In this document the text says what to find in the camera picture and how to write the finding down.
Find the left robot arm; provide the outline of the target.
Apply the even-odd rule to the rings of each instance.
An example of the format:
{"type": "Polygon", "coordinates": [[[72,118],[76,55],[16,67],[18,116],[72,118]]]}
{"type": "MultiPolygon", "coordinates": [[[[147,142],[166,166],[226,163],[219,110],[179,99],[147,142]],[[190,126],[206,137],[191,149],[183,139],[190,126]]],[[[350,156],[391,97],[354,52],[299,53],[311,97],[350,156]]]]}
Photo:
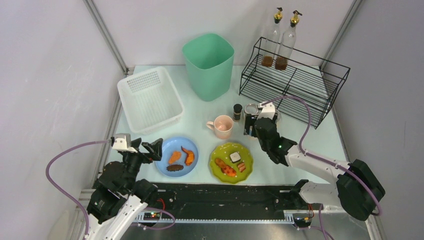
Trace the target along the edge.
{"type": "Polygon", "coordinates": [[[106,164],[93,184],[88,206],[86,240],[119,240],[136,216],[156,200],[158,187],[146,179],[137,179],[141,165],[162,159],[163,139],[143,142],[131,140],[128,133],[111,137],[111,148],[121,161],[106,164]]]}

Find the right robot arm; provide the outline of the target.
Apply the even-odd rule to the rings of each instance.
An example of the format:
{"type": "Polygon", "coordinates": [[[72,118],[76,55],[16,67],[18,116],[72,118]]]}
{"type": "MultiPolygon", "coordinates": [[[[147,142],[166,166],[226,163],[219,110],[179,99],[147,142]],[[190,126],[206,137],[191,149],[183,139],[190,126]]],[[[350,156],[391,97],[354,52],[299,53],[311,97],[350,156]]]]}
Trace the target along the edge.
{"type": "Polygon", "coordinates": [[[325,183],[302,179],[291,189],[292,194],[307,204],[341,207],[351,217],[365,221],[382,214],[380,201],[386,191],[366,162],[338,161],[320,156],[277,131],[276,119],[248,114],[244,133],[258,139],[261,149],[275,164],[304,170],[325,183]]]}

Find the glass oil bottle gold spout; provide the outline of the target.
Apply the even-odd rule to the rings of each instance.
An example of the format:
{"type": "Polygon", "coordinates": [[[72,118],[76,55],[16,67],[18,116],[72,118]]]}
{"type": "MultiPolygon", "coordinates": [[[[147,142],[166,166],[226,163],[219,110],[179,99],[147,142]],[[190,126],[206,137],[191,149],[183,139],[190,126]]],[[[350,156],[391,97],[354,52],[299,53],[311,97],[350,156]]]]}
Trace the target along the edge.
{"type": "Polygon", "coordinates": [[[274,61],[276,43],[280,39],[280,21],[283,18],[283,8],[277,7],[277,13],[273,16],[273,23],[266,30],[265,41],[262,46],[262,62],[261,65],[264,67],[271,67],[274,61]]]}

